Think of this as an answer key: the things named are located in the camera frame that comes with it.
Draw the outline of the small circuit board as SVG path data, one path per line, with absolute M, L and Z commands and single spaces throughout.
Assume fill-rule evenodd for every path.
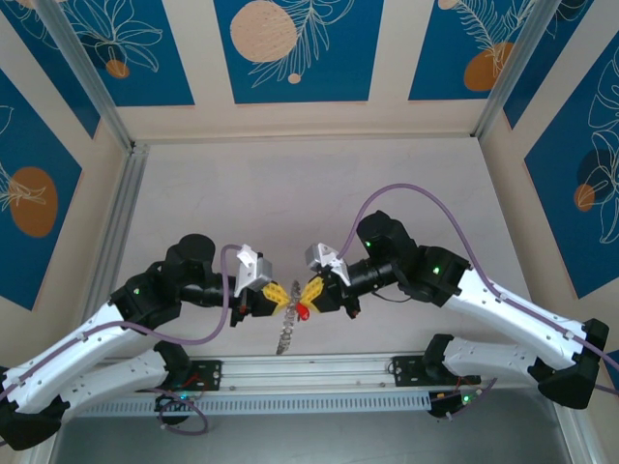
M 156 413 L 195 413 L 196 409 L 195 396 L 186 393 L 172 391 L 160 391 L 155 399 Z
M 439 420 L 451 420 L 453 416 L 476 400 L 483 391 L 441 391 L 431 392 L 428 413 Z

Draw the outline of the long aluminium mounting rail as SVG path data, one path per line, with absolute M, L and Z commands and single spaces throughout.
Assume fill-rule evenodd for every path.
M 391 359 L 370 356 L 249 357 L 226 360 L 192 360 L 179 345 L 161 342 L 144 353 L 104 367 L 97 359 L 64 353 L 51 361 L 31 362 L 31 375 L 24 376 L 22 390 L 32 402 L 46 405 L 60 399 L 76 405 L 91 403 L 136 391 L 126 379 L 131 362 L 141 356 L 160 353 L 165 359 L 189 359 L 195 362 L 220 361 L 220 393 L 285 394 L 319 392 L 360 392 L 379 388 L 450 389 L 451 387 L 397 387 L 387 371 Z M 465 375 L 487 378 L 483 368 Z

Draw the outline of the aluminium side rail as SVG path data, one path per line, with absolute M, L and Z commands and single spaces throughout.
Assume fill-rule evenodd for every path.
M 136 143 L 125 161 L 103 230 L 88 292 L 78 312 L 78 326 L 88 322 L 116 289 L 149 153 L 150 146 L 147 143 Z

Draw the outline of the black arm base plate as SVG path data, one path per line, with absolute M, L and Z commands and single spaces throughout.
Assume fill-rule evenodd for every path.
M 481 377 L 477 375 L 460 379 L 442 362 L 426 361 L 421 355 L 392 357 L 387 371 L 393 375 L 397 387 L 455 387 L 457 383 L 478 386 L 482 383 Z
M 195 362 L 189 359 L 165 359 L 160 353 L 134 359 L 127 380 L 136 391 L 161 389 L 169 392 L 216 392 L 221 383 L 220 361 Z

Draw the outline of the blue floral wall panel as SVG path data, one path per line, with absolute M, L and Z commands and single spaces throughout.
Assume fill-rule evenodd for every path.
M 619 35 L 525 164 L 576 295 L 619 277 Z
M 484 99 L 537 0 L 435 0 L 408 99 Z
M 214 0 L 237 104 L 365 102 L 384 0 Z
M 81 172 L 0 70 L 0 297 L 35 308 Z
M 14 27 L 86 133 L 94 139 L 101 116 L 46 29 L 32 0 L 0 0 L 0 12 Z
M 59 6 L 117 106 L 194 104 L 162 0 L 61 0 Z
M 503 106 L 514 129 L 594 0 L 561 0 Z

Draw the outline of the aluminium frame post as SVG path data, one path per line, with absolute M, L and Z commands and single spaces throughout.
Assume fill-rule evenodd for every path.
M 477 138 L 479 142 L 489 135 L 559 3 L 560 0 L 535 0 L 531 15 L 524 22 L 507 63 L 490 91 L 481 116 L 471 133 L 471 136 Z
M 90 102 L 95 106 L 122 150 L 130 155 L 133 152 L 132 137 L 61 7 L 55 0 L 32 0 L 32 2 L 47 32 L 56 43 Z

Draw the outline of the aluminium frame bar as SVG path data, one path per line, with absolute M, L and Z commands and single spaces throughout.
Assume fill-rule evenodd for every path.
M 54 400 L 48 407 L 40 412 L 40 416 L 51 420 L 53 427 L 45 434 L 45 440 L 33 448 L 23 451 L 14 464 L 48 464 L 54 447 L 56 435 L 62 425 L 62 417 L 68 404 L 60 399 Z
M 589 456 L 574 411 L 555 402 L 552 403 L 552 407 L 557 417 L 571 464 L 589 464 Z

